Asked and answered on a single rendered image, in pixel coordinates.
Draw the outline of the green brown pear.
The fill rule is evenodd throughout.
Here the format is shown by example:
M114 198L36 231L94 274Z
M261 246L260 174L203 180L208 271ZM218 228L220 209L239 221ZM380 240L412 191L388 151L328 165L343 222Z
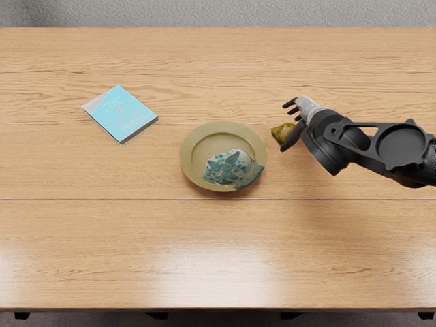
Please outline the green brown pear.
M279 145L282 145L288 138L289 134L294 130L295 124L284 123L270 129L273 138Z

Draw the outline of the light blue book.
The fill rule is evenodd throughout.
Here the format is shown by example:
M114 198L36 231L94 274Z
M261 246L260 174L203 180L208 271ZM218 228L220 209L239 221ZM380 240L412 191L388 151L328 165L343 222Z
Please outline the light blue book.
M120 146L159 121L141 101L116 85L82 105L84 113Z

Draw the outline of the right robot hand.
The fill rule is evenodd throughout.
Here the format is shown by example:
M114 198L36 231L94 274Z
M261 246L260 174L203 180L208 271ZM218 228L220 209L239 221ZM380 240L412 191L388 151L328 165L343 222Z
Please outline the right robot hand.
M289 133L285 142L280 146L280 151L285 152L294 146L301 137L303 131L310 125L318 122L321 118L331 114L332 110L322 107L315 103L310 97L306 95L299 95L282 105L283 109L290 109L287 114L293 115L299 112L298 116L294 119L297 124Z

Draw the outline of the olive plate with teal pattern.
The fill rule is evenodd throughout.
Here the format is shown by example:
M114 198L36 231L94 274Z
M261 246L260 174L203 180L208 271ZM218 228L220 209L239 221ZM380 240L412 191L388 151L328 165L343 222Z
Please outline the olive plate with teal pattern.
M215 121L195 128L182 142L179 162L195 185L216 192L249 187L265 171L266 145L246 125Z

